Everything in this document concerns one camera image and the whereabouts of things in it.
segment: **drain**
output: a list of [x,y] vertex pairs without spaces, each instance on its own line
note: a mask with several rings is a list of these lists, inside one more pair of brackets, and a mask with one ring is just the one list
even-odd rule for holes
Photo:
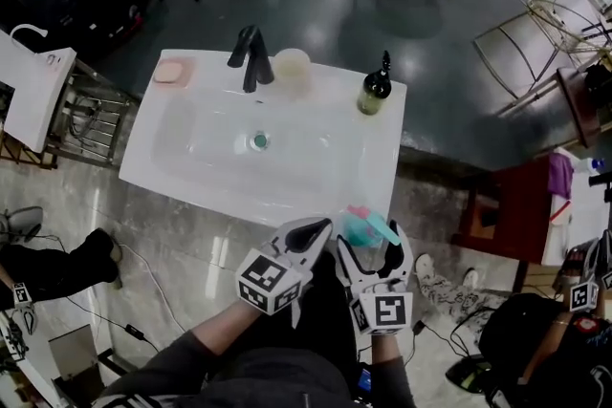
[[263,152],[270,145],[270,136],[263,131],[258,131],[251,138],[251,148],[257,152]]

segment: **bottle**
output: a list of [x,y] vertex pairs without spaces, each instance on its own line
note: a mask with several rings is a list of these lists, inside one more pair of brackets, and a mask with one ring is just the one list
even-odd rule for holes
[[391,94],[390,69],[391,58],[389,52],[385,51],[382,57],[382,68],[368,75],[363,81],[363,88],[357,99],[357,107],[364,114],[372,116],[378,113],[384,100]]
[[574,166],[574,171],[579,174],[589,173],[591,175],[596,175],[600,173],[600,170],[603,170],[603,166],[603,159],[584,159]]

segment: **sleeve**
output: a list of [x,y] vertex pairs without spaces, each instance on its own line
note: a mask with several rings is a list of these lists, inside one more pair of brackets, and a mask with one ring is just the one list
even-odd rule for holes
[[195,395],[202,389],[213,354],[192,332],[186,332],[144,367],[128,373],[106,388],[100,397],[112,395]]
[[374,408],[416,408],[401,357],[373,364],[371,373]]

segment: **floor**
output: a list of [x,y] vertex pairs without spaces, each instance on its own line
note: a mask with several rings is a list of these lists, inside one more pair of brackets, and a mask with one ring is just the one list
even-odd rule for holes
[[[41,234],[59,236],[74,249],[98,226],[112,232],[138,252],[159,280],[180,325],[188,329],[221,311],[236,299],[234,271],[251,247],[270,237],[272,230],[180,203],[120,181],[116,172],[83,163],[60,161],[53,171],[0,162],[2,206],[16,209],[41,205],[45,218]],[[436,267],[451,280],[460,281],[470,267],[481,273],[480,284],[488,289],[509,290],[517,263],[471,250],[452,247],[448,239],[458,227],[465,192],[449,187],[436,175],[423,174],[401,165],[393,192],[390,216],[410,238],[415,256],[428,252]],[[57,243],[34,240],[32,247],[57,247]],[[378,262],[383,250],[362,255],[364,265]],[[142,330],[158,348],[168,345],[181,330],[171,319],[144,263],[125,249],[120,264],[121,290],[97,285],[73,296],[83,307],[116,323],[130,323]],[[440,317],[418,293],[413,321],[424,319],[448,336],[451,324]],[[66,299],[36,306],[39,329],[49,338],[91,323],[98,351],[113,346],[123,358],[142,365],[154,354],[151,346],[108,326]],[[412,333],[400,333],[402,352],[411,352]],[[470,339],[467,332],[462,335]],[[365,347],[369,338],[361,337]],[[484,400],[460,393],[444,379],[445,370],[457,358],[430,332],[417,338],[417,351],[408,374],[418,406],[484,406]],[[369,359],[369,351],[363,359]]]
[[[586,0],[557,1],[595,18]],[[521,11],[518,0],[153,0],[142,31],[95,66],[141,93],[161,50],[231,51],[249,24],[262,29],[271,54],[299,48],[316,63],[363,73],[378,69],[389,50],[392,77],[408,86],[403,145],[497,169],[572,134],[555,96],[520,118],[491,116],[511,98],[471,41]],[[510,32],[541,69],[552,51],[541,32],[529,20]],[[510,43],[493,34],[483,44],[509,85],[525,90],[529,73]],[[569,64],[560,56],[549,72]]]

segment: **black faucet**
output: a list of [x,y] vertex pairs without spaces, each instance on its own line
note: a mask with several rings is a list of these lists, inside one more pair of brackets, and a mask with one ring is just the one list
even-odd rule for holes
[[231,52],[228,66],[232,68],[242,67],[247,52],[249,52],[249,63],[247,64],[242,90],[250,94],[257,89],[257,82],[268,85],[274,81],[268,50],[266,50],[264,38],[257,26],[248,26],[238,34],[238,42]]

